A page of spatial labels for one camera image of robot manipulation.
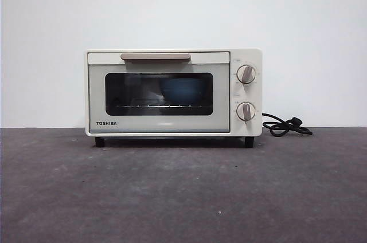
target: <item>control knob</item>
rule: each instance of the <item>control knob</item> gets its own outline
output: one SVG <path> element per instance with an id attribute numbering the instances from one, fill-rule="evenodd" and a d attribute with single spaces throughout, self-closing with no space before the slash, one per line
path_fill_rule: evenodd
<path id="1" fill-rule="evenodd" d="M 243 84 L 249 84 L 255 79 L 255 69 L 250 65 L 243 65 L 237 70 L 237 79 Z"/>
<path id="2" fill-rule="evenodd" d="M 251 103 L 242 103 L 237 107 L 237 115 L 243 121 L 250 121 L 255 116 L 255 107 Z"/>

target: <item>black foot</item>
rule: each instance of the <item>black foot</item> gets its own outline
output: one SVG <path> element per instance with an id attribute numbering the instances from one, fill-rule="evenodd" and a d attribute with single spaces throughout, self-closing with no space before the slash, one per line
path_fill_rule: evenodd
<path id="1" fill-rule="evenodd" d="M 255 137 L 245 137 L 245 147 L 246 148 L 253 148 L 253 139 Z"/>
<path id="2" fill-rule="evenodd" d="M 96 137 L 96 147 L 104 147 L 104 138 Z"/>

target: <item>power cord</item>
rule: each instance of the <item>power cord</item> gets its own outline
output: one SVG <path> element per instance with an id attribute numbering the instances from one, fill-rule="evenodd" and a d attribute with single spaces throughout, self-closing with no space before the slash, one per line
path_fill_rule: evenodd
<path id="1" fill-rule="evenodd" d="M 312 132 L 308 128 L 300 126 L 302 124 L 302 121 L 296 117 L 293 117 L 291 120 L 283 121 L 281 118 L 278 118 L 271 114 L 263 113 L 263 116 L 270 117 L 279 121 L 265 121 L 263 123 L 263 126 L 270 130 L 270 133 L 274 137 L 282 137 L 290 131 L 312 135 Z M 275 133 L 274 131 L 277 130 L 283 130 L 283 132 Z"/>

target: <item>oven door handle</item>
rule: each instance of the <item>oven door handle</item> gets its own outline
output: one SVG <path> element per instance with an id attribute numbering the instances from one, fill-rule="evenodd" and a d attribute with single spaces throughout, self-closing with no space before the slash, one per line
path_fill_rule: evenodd
<path id="1" fill-rule="evenodd" d="M 124 61 L 150 63 L 152 61 L 185 62 L 190 61 L 190 54 L 183 53 L 123 53 L 121 59 Z"/>

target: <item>white toaster oven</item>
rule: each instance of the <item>white toaster oven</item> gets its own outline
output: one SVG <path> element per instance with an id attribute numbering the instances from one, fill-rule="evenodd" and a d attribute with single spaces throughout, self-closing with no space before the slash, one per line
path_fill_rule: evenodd
<path id="1" fill-rule="evenodd" d="M 89 50 L 85 131 L 106 137 L 253 137 L 261 134 L 258 49 Z"/>

